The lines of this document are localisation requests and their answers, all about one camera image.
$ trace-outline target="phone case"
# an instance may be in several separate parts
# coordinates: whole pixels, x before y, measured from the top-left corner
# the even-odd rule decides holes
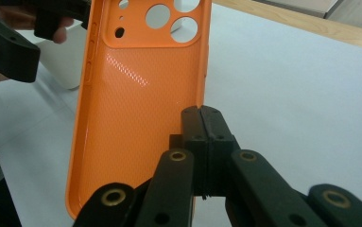
[[[211,1],[187,12],[176,0],[92,2],[66,188],[73,218],[100,186],[152,177],[181,111],[202,105],[207,73]],[[194,37],[186,25],[171,33],[186,21]]]

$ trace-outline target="orange phone case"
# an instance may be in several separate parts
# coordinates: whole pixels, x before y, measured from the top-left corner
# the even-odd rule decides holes
[[[181,111],[202,104],[207,73],[211,0],[189,12],[174,0],[92,2],[66,188],[72,218],[100,186],[152,177],[169,135],[181,133]],[[147,12],[157,5],[169,19],[151,28]],[[178,43],[171,27],[183,17],[198,31]]]

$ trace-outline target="white table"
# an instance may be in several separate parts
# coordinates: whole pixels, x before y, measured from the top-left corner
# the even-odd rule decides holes
[[[73,223],[77,97],[42,66],[33,84],[0,83],[0,163],[25,227]],[[213,5],[205,104],[295,189],[332,183],[362,200],[362,48]],[[230,226],[224,200],[198,201],[194,226]]]

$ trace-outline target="human hand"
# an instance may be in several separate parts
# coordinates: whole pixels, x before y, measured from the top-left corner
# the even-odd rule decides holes
[[[0,7],[0,18],[13,29],[33,29],[36,21],[36,9],[32,6]],[[74,19],[64,17],[54,33],[53,42],[62,44],[66,41],[66,28],[74,23]],[[8,78],[0,74],[0,81]]]

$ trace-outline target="textured pattern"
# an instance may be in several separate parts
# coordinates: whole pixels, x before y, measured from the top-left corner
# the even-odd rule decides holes
[[[181,110],[203,101],[208,26],[172,47],[118,48],[104,30],[89,37],[67,188],[71,215],[106,183],[137,187],[151,178],[169,135],[181,133]]]

